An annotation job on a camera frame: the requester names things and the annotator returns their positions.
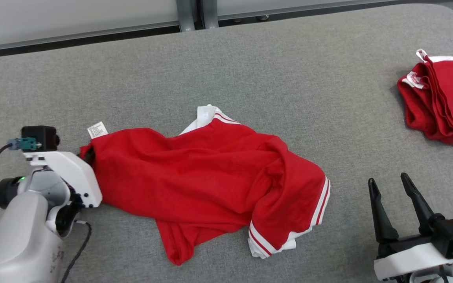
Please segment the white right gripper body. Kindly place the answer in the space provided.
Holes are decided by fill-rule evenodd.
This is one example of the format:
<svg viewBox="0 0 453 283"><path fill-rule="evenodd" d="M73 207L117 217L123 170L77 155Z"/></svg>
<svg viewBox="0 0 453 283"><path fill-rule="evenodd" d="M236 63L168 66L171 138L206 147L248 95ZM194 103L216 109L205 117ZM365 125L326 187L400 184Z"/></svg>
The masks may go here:
<svg viewBox="0 0 453 283"><path fill-rule="evenodd" d="M431 236L414 235L379 243L374 272L380 281L453 281L453 259L444 257Z"/></svg>

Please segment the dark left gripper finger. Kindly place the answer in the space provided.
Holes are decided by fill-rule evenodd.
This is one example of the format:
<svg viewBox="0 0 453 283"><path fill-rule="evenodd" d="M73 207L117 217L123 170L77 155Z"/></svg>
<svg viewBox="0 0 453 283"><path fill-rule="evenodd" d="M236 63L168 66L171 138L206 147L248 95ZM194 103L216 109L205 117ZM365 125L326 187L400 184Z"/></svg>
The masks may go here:
<svg viewBox="0 0 453 283"><path fill-rule="evenodd" d="M95 162L95 151L92 145L80 147L79 157L89 165Z"/></svg>

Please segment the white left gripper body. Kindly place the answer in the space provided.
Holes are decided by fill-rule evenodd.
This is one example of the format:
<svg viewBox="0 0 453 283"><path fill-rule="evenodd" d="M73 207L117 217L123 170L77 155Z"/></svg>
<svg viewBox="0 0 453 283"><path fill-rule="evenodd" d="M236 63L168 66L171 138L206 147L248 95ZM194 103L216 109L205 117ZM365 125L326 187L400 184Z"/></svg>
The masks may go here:
<svg viewBox="0 0 453 283"><path fill-rule="evenodd" d="M103 200L95 173L92 167L79 156L71 152L37 152L24 153L30 158L32 166L47 166L61 177L76 193L81 195L87 207L99 207Z"/></svg>

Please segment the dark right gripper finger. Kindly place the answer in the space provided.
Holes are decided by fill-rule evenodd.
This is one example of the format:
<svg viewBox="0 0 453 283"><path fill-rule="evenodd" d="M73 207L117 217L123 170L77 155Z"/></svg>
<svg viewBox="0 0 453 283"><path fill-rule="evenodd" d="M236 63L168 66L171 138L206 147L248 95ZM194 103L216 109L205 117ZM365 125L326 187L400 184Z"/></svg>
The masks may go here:
<svg viewBox="0 0 453 283"><path fill-rule="evenodd" d="M399 238L398 231L392 226L381 202L381 193L373 178L368 180L370 204L377 243L395 242Z"/></svg>
<svg viewBox="0 0 453 283"><path fill-rule="evenodd" d="M406 195L410 197L417 219L419 221L419 233L427 236L433 233L430 219L433 216L433 210L430 208L421 192L414 185L407 173L401 173L401 182L403 183Z"/></svg>

